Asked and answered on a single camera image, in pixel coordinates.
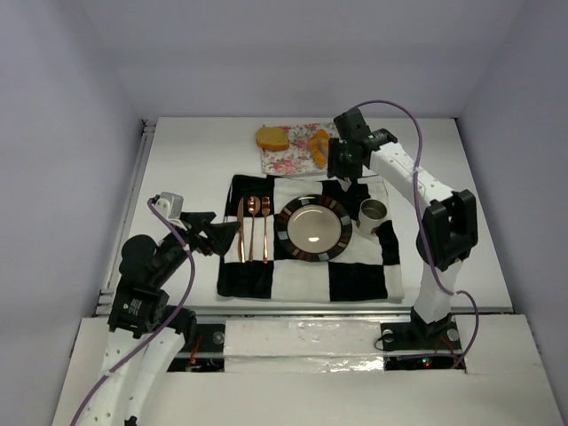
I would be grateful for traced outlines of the orange croissant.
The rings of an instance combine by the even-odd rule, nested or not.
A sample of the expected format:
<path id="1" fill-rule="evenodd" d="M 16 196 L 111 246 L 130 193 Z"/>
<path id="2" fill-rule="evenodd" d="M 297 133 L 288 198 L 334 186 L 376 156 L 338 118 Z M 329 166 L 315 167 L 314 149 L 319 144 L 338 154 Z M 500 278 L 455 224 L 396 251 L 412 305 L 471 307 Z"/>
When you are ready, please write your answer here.
<path id="1" fill-rule="evenodd" d="M 323 129 L 317 130 L 309 139 L 308 147 L 316 166 L 319 169 L 324 169 L 327 165 L 320 165 L 320 138 L 329 138 L 330 135 Z"/>

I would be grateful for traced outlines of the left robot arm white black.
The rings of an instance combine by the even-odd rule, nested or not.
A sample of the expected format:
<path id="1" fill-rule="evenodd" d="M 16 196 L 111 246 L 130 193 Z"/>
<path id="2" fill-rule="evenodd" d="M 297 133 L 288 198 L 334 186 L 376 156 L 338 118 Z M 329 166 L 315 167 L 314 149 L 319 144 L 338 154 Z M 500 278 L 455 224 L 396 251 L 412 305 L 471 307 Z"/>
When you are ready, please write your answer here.
<path id="1" fill-rule="evenodd" d="M 163 285 L 197 251 L 225 255 L 238 222 L 215 213 L 184 213 L 160 241 L 139 234 L 122 247 L 121 278 L 108 318 L 101 374 L 106 382 L 87 407 L 84 425 L 141 425 L 167 370 L 196 334 L 195 313 L 168 303 Z"/>

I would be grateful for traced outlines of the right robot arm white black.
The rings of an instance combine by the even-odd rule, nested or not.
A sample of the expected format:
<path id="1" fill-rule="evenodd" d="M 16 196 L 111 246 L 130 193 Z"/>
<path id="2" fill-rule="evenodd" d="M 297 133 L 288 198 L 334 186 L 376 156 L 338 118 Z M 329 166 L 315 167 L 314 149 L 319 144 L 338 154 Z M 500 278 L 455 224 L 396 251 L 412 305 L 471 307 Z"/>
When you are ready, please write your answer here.
<path id="1" fill-rule="evenodd" d="M 407 322 L 384 324 L 380 351 L 433 351 L 452 328 L 451 300 L 458 272 L 478 243 L 477 199 L 439 182 L 386 129 L 371 130 L 352 108 L 334 118 L 327 174 L 354 183 L 364 169 L 389 182 L 414 206 L 416 248 L 424 262 L 419 293 Z"/>

